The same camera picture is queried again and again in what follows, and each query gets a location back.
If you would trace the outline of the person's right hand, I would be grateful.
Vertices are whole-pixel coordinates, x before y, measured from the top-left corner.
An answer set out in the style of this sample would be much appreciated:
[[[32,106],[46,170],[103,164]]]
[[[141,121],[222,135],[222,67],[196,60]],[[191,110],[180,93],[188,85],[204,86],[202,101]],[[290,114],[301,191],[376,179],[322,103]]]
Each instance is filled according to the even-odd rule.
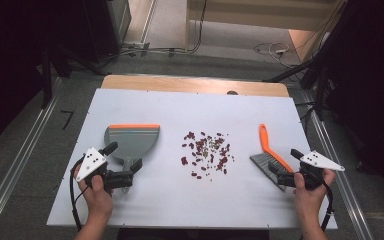
[[[300,219],[318,221],[319,210],[327,193],[326,187],[320,185],[310,191],[305,188],[304,177],[301,173],[294,174],[295,210]]]

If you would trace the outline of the beige wooden furniture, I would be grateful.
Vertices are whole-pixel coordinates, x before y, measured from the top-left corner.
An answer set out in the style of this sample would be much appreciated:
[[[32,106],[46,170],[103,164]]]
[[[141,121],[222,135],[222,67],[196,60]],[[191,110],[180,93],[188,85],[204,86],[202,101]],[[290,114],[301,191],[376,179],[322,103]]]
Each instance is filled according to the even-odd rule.
[[[316,31],[346,0],[186,0],[186,21]]]

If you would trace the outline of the wooden table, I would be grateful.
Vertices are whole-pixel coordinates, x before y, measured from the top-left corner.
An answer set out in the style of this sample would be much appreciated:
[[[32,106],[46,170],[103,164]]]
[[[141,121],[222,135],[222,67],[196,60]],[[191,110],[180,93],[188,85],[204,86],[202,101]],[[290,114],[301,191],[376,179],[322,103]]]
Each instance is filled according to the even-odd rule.
[[[104,78],[101,87],[104,89],[237,94],[246,96],[289,96],[287,87],[282,83],[248,82],[215,78],[108,75]]]

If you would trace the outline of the pile of red beans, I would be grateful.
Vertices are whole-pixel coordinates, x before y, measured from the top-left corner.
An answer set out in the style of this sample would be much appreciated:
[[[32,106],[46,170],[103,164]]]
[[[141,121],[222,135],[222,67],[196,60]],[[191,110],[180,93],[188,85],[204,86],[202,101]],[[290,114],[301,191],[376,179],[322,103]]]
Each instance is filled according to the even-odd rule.
[[[181,144],[180,162],[189,168],[190,176],[212,182],[218,175],[227,175],[228,167],[235,162],[231,153],[229,134],[189,131]]]

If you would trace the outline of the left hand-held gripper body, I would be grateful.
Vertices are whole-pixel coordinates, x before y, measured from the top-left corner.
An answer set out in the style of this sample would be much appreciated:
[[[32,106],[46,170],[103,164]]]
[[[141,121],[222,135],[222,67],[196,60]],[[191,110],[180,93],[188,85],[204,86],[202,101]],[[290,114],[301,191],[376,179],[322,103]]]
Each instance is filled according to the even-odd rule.
[[[100,150],[90,147],[86,151],[75,180],[77,182],[84,180],[88,186],[92,186],[92,177],[99,175],[103,179],[104,189],[106,191],[131,187],[133,185],[133,173],[130,170],[121,172],[108,170],[107,155],[101,155],[99,153]]]

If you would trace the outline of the black metal stand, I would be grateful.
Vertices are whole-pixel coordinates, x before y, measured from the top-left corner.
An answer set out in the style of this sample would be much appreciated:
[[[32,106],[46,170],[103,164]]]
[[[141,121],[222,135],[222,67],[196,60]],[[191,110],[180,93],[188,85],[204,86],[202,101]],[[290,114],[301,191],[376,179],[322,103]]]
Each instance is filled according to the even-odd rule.
[[[43,77],[42,108],[45,109],[52,99],[51,62],[50,62],[47,48],[44,48],[42,50],[42,77]]]
[[[324,93],[328,83],[328,69],[321,57],[313,57],[312,59],[307,60],[298,66],[286,70],[284,73],[281,73],[278,76],[266,79],[265,82],[279,83],[296,73],[302,72],[303,70],[305,70],[305,73],[299,84],[302,89],[310,89],[314,84],[317,84],[313,110],[315,111],[319,120],[323,121]]]

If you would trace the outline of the grey dustpan with orange edge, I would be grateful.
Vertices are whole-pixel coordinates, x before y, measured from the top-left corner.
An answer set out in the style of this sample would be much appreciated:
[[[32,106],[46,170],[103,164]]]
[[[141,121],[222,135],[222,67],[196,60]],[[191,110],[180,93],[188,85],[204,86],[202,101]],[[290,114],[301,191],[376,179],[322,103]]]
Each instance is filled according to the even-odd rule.
[[[111,155],[121,162],[122,171],[128,171],[134,160],[142,160],[150,152],[159,132],[159,124],[112,124],[105,130],[104,143],[118,143],[118,148]],[[130,187],[121,189],[127,194]]]

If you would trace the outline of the aluminium floor rail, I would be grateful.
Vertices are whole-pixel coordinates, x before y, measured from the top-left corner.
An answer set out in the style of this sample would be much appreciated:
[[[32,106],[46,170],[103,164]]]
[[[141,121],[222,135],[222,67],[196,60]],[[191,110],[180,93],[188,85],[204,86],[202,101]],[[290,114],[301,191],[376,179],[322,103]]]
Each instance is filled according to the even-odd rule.
[[[26,164],[29,161],[30,155],[36,146],[36,143],[50,118],[52,111],[60,96],[60,91],[64,85],[64,80],[57,77],[51,87],[54,95],[49,100],[49,103],[41,109],[35,121],[29,128],[29,132],[23,140],[22,145],[16,151],[16,155],[11,160],[11,165],[8,170],[2,175],[0,182],[0,215],[5,208],[16,183],[18,182]]]
[[[315,110],[312,110],[314,98],[307,93],[302,94],[303,101],[307,105],[308,115],[303,120],[306,136],[312,149],[321,151],[325,156],[332,159],[335,163],[344,165],[345,161],[339,155],[339,148],[334,145],[331,135],[327,129],[327,120],[320,121]],[[345,172],[338,172],[336,185],[340,193],[341,200],[346,209],[350,224],[358,240],[373,240],[373,235],[364,216],[361,205],[357,199],[354,189],[348,179],[347,167]]]

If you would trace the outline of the person's left hand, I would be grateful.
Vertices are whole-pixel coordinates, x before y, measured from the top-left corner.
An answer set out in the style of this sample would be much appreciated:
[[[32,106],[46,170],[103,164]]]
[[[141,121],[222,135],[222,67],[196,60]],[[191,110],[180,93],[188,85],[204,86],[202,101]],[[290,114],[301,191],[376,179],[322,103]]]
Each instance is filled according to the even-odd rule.
[[[84,180],[78,183],[87,203],[88,217],[108,220],[113,210],[112,197],[105,191],[101,176],[93,176],[91,183],[92,187],[89,187]]]

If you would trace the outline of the light wooden panel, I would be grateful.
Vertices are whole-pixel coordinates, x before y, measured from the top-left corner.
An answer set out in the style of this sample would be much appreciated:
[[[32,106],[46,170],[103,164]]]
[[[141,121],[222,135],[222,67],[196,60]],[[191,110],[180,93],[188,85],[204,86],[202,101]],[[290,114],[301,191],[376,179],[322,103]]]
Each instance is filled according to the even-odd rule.
[[[289,29],[288,32],[300,61],[307,61],[314,50],[317,33],[296,29]]]

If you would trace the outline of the orange-handled grey brush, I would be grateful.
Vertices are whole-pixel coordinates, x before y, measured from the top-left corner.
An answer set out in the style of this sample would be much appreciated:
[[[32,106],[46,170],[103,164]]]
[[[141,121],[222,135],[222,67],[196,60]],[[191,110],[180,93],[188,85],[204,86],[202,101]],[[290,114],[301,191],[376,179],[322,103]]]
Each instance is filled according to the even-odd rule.
[[[269,134],[264,124],[259,126],[259,138],[263,152],[250,156],[250,160],[257,166],[257,168],[266,175],[281,191],[285,192],[286,187],[277,183],[277,174],[273,174],[268,169],[268,163],[274,163],[278,168],[278,173],[291,173],[294,174],[292,167],[275,151],[270,148]]]

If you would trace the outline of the white board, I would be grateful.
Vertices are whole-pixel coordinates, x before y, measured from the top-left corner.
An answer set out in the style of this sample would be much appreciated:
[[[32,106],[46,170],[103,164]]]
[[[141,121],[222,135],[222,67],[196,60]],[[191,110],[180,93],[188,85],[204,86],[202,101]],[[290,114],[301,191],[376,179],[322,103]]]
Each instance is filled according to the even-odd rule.
[[[297,227],[293,191],[281,191],[250,159],[262,151],[259,127],[264,125],[270,147],[293,169],[299,167],[290,151],[307,153],[310,147],[291,98],[99,89],[71,159],[77,161],[90,147],[104,147],[107,127],[124,123],[153,123],[160,132],[129,192],[114,192],[110,225]],[[188,133],[224,137],[230,158],[222,170],[193,161]]]

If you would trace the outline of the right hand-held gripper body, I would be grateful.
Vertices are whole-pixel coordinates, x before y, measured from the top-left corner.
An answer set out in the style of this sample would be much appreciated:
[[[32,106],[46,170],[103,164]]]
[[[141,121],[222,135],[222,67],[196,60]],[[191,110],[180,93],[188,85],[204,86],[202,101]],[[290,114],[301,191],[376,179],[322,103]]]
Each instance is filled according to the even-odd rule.
[[[330,169],[332,171],[344,171],[345,168],[331,159],[321,155],[317,151],[311,151],[299,160],[299,172],[303,175],[305,188],[314,190],[319,187],[324,180],[323,170]],[[295,188],[294,174],[277,173],[277,183],[285,187]]]

